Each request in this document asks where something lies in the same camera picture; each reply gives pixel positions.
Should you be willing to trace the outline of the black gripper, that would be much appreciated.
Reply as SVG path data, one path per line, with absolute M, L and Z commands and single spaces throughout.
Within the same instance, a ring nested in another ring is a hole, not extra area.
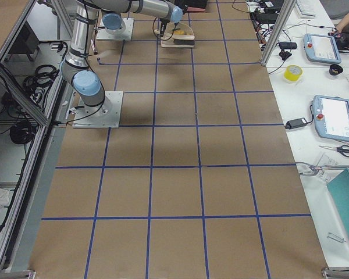
M 165 30 L 166 30 L 167 24 L 168 24 L 168 19 L 162 19 L 162 18 L 160 18 L 159 35 L 160 35 L 161 37 L 163 37 L 164 34 L 165 34 Z

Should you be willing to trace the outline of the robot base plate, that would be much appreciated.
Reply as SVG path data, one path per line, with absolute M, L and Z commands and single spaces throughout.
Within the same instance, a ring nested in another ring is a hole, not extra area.
M 134 19 L 122 18 L 121 26 L 117 29 L 105 28 L 103 20 L 98 26 L 97 41 L 131 41 Z
M 73 128 L 118 128 L 123 102 L 123 91 L 106 91 L 102 108 L 86 106 L 80 98 Z

